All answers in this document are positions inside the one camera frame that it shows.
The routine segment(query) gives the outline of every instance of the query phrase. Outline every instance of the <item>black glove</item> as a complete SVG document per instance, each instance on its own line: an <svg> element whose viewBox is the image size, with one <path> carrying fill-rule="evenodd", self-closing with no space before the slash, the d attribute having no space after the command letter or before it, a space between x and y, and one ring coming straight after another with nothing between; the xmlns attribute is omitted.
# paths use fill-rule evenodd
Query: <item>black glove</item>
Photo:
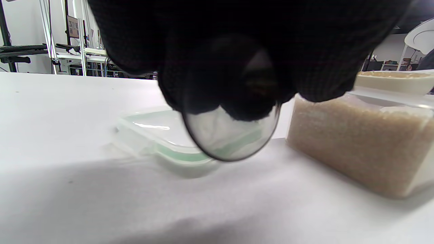
<svg viewBox="0 0 434 244"><path fill-rule="evenodd" d="M247 121L296 93L321 102L351 90L364 59L410 3L89 0L113 62L136 75L158 70L173 109L222 106ZM259 53L270 62L246 72ZM257 87L258 79L271 88Z"/></svg>

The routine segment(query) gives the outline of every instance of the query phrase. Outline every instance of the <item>white wall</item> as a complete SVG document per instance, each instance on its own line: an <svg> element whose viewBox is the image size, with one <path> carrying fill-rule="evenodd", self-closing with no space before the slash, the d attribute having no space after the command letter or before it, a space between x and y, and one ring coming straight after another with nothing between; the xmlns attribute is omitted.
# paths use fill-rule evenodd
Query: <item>white wall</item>
<svg viewBox="0 0 434 244"><path fill-rule="evenodd" d="M46 43L39 0L1 1L12 45L38 45ZM51 0L51 27L54 43L67 44L65 34L66 23L62 2L63 0ZM78 18L83 18L81 0L76 0L75 2ZM69 15L74 16L73 0L68 0L68 10ZM71 45L77 44L78 42L72 38ZM29 57L32 61L30 64L16 63L20 72L51 73L50 60L47 55L31 55ZM0 63L0 67L9 71L8 64Z"/></svg>
<svg viewBox="0 0 434 244"><path fill-rule="evenodd" d="M402 55L402 50L404 49L405 43L404 39L407 34L399 34L399 35L390 35L388 36L383 43L381 43L375 50L374 55L377 55L378 61L383 60L394 60L399 62L399 59ZM407 48L405 52L404 58L410 58L413 54L414 49ZM419 51L413 55L412 63L415 61L415 57L417 56L417 61L419 61L420 57L424 57L425 55Z"/></svg>

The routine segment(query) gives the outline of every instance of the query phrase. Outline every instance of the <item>metal frame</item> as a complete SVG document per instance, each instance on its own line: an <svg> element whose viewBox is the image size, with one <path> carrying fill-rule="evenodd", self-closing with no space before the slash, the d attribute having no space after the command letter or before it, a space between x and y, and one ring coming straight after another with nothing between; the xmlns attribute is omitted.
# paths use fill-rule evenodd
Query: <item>metal frame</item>
<svg viewBox="0 0 434 244"><path fill-rule="evenodd" d="M79 24L79 35L80 35L80 54L81 54L81 62L83 68L83 76L87 76L87 58L86 53L84 51L84 31L83 27Z"/></svg>
<svg viewBox="0 0 434 244"><path fill-rule="evenodd" d="M401 59L399 60L397 71L400 71L400 69L401 69L402 60L404 60L405 51L407 51L407 48L408 48L408 45L406 44L406 45L404 46L404 50L402 50Z"/></svg>
<svg viewBox="0 0 434 244"><path fill-rule="evenodd" d="M1 35L3 38L3 46L12 46L12 43L10 41L9 30L7 29L6 17L4 15L3 4L1 0L0 0L0 28L1 28ZM16 65L14 62L10 62L8 63L8 65L9 65L10 72L16 72Z"/></svg>

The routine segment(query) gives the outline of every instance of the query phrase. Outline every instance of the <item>clear plastic container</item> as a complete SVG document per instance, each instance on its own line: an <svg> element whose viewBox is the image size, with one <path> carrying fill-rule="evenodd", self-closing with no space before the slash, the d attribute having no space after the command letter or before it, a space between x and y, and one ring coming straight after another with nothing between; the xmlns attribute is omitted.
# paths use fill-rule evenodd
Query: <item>clear plastic container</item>
<svg viewBox="0 0 434 244"><path fill-rule="evenodd" d="M122 116L113 144L136 157L158 155L181 166L212 163L191 140L181 115L168 106Z"/></svg>
<svg viewBox="0 0 434 244"><path fill-rule="evenodd" d="M359 72L355 85L422 96L433 88L434 73L432 70Z"/></svg>
<svg viewBox="0 0 434 244"><path fill-rule="evenodd" d="M374 192L405 198L434 182L434 101L356 87L312 103L296 97L287 143Z"/></svg>

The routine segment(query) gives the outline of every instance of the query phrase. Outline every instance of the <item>white table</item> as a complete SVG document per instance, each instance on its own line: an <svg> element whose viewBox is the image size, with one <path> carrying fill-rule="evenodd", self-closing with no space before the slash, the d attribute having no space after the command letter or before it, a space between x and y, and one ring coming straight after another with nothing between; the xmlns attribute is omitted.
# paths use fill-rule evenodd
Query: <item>white table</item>
<svg viewBox="0 0 434 244"><path fill-rule="evenodd" d="M110 160L119 113L162 104L155 81L0 73L0 243L434 243L433 190L382 198L283 139L194 179Z"/></svg>

